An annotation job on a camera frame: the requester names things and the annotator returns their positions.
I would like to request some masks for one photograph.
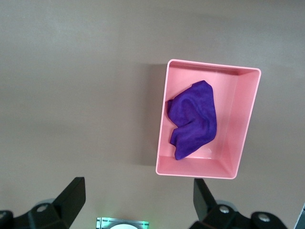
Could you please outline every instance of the purple towel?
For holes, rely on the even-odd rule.
[[[189,156],[216,136],[213,89],[204,80],[169,100],[167,115],[178,127],[173,130],[170,140],[176,147],[176,160]]]

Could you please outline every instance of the white disc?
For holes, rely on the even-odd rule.
[[[119,224],[112,227],[111,229],[137,229],[137,228],[129,224]]]

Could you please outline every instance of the pink plastic bin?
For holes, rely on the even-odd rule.
[[[260,77],[261,71],[257,68],[170,60],[165,80],[157,174],[234,179]],[[176,126],[167,116],[166,102],[201,80],[213,87],[217,134],[213,141],[177,161],[175,147],[169,143]]]

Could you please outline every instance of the silver bolt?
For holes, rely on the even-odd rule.
[[[220,206],[219,210],[224,213],[224,214],[227,214],[230,212],[229,208],[227,208],[226,206]]]
[[[6,215],[6,212],[2,212],[2,213],[0,214],[0,219],[2,219],[5,215]]]
[[[270,222],[270,218],[266,214],[261,213],[258,215],[258,218],[263,222]]]
[[[45,205],[41,205],[39,208],[37,208],[37,212],[43,212],[45,209],[47,209],[48,205],[45,204]]]

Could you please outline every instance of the gray table surface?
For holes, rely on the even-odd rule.
[[[0,1],[0,209],[15,215],[85,176],[72,229],[96,217],[186,229],[193,179],[155,173],[165,64],[262,70],[237,178],[206,179],[245,216],[293,228],[305,202],[305,3]]]

